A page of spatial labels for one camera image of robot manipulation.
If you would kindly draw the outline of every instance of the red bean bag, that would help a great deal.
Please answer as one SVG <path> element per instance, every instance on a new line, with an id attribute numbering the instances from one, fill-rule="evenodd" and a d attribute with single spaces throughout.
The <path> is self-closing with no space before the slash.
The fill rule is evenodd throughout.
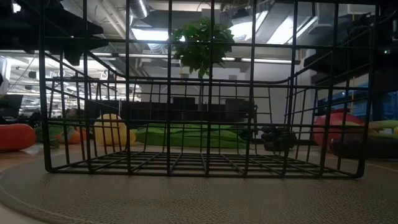
<path id="1" fill-rule="evenodd" d="M 36 142 L 36 133 L 26 124 L 0 125 L 0 152 L 20 151 Z"/>
<path id="2" fill-rule="evenodd" d="M 342 125 L 343 124 L 343 115 L 344 115 L 344 109 L 337 109 L 334 110 L 330 113 L 330 125 Z M 325 125 L 326 122 L 326 115 L 319 116 L 318 119 L 315 121 L 316 125 Z M 364 126 L 364 122 L 355 117 L 354 115 L 351 114 L 346 114 L 346 124 L 347 126 L 351 125 L 360 125 Z M 325 131 L 324 128 L 314 128 L 313 131 L 315 132 L 313 134 L 314 141 L 322 146 L 323 145 L 323 132 Z M 327 144 L 327 149 L 328 151 L 330 150 L 330 143 L 332 139 L 338 139 L 340 136 L 342 129 L 340 128 L 329 128 L 328 133 L 328 144 Z"/>

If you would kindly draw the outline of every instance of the round rug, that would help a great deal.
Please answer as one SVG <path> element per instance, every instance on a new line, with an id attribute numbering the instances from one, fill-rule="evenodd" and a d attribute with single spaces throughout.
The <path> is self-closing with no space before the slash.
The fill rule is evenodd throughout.
<path id="1" fill-rule="evenodd" d="M 49 174 L 39 159 L 1 174 L 0 202 L 68 224 L 398 223 L 397 185 L 373 166 L 361 180 L 217 179 Z"/>

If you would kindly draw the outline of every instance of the black object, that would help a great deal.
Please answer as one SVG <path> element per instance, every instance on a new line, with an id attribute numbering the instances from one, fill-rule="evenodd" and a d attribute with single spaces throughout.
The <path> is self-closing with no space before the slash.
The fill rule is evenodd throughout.
<path id="1" fill-rule="evenodd" d="M 285 151 L 295 146 L 297 142 L 296 134 L 287 128 L 262 127 L 261 139 L 264 142 L 264 149 L 267 151 Z"/>
<path id="2" fill-rule="evenodd" d="M 334 155 L 348 159 L 358 159 L 362 149 L 361 134 L 345 134 L 344 143 L 341 136 L 331 141 L 331 151 Z M 368 137 L 368 146 L 365 148 L 367 159 L 398 159 L 398 139 Z"/>
<path id="3" fill-rule="evenodd" d="M 0 116 L 17 118 L 23 95 L 4 95 L 0 97 Z"/>
<path id="4" fill-rule="evenodd" d="M 243 122 L 249 113 L 250 102 L 244 99 L 226 99 L 225 110 L 227 121 Z"/>
<path id="5" fill-rule="evenodd" d="M 40 112 L 33 112 L 28 120 L 29 126 L 32 128 L 40 126 L 41 118 L 42 118 L 42 116 L 41 116 Z"/>
<path id="6" fill-rule="evenodd" d="M 36 74 L 37 72 L 36 71 L 30 71 L 28 74 L 27 74 L 27 76 L 29 77 L 29 78 L 36 78 Z"/>
<path id="7" fill-rule="evenodd" d="M 194 112 L 189 111 L 195 111 L 198 108 L 194 97 L 173 97 L 172 107 L 176 111 L 173 117 L 180 121 L 192 119 Z"/>
<path id="8" fill-rule="evenodd" d="M 7 6 L 1 8 L 5 12 L 0 17 L 0 49 L 1 50 L 24 50 L 32 53 L 39 49 L 39 16 L 40 3 L 47 4 L 45 8 L 45 50 L 52 54 L 65 53 L 65 59 L 72 65 L 78 66 L 80 57 L 83 54 L 84 36 L 83 19 L 64 10 L 60 1 L 46 0 L 16 0 L 21 6 L 21 10 L 12 13 L 12 1 Z M 108 45 L 108 41 L 95 37 L 95 34 L 102 34 L 102 27 L 87 22 L 88 37 L 96 39 L 89 41 L 85 47 L 87 50 L 97 49 Z"/>
<path id="9" fill-rule="evenodd" d="M 377 44 L 380 45 L 377 51 L 377 57 L 375 65 L 377 68 L 396 68 L 396 58 L 398 57 L 398 51 L 396 49 L 397 41 L 392 40 L 393 21 L 398 19 L 398 13 L 392 12 L 381 16 L 381 25 L 379 26 L 379 35 Z M 351 50 L 349 53 L 347 50 L 338 50 L 335 52 L 334 71 L 339 75 L 333 79 L 334 83 L 344 82 L 347 78 L 351 78 L 353 75 L 362 75 L 369 71 L 369 40 L 371 39 L 369 29 L 374 21 L 374 16 L 370 14 L 363 14 L 359 19 L 352 21 L 344 34 L 345 38 L 338 42 L 340 47 L 358 47 L 358 49 Z M 323 75 L 315 75 L 313 77 L 314 83 L 319 84 L 328 80 L 331 68 L 331 57 L 332 54 L 329 49 L 316 49 L 316 54 L 309 56 L 304 60 L 304 66 L 309 67 L 317 72 L 327 74 L 327 77 Z"/>

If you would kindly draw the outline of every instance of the yellow bean bag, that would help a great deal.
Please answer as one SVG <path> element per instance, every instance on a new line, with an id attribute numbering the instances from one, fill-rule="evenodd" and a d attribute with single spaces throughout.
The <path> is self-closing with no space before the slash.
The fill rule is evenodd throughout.
<path id="1" fill-rule="evenodd" d="M 119 116 L 116 114 L 104 114 L 103 119 L 111 119 L 111 120 L 119 120 L 121 119 Z M 95 124 L 95 140 L 96 142 L 102 144 L 102 145 L 107 145 L 111 146 L 113 144 L 119 145 L 121 144 L 122 146 L 126 145 L 127 141 L 127 126 L 124 123 L 121 122 L 102 122 L 102 121 L 97 121 Z M 136 135 L 134 132 L 130 131 L 130 145 L 133 145 L 134 142 L 136 141 Z"/>

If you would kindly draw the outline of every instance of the computer monitor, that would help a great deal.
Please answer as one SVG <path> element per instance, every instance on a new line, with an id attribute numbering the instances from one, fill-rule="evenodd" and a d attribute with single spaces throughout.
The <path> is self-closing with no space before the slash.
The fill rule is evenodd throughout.
<path id="1" fill-rule="evenodd" d="M 0 95 L 0 116 L 17 118 L 24 95 Z"/>

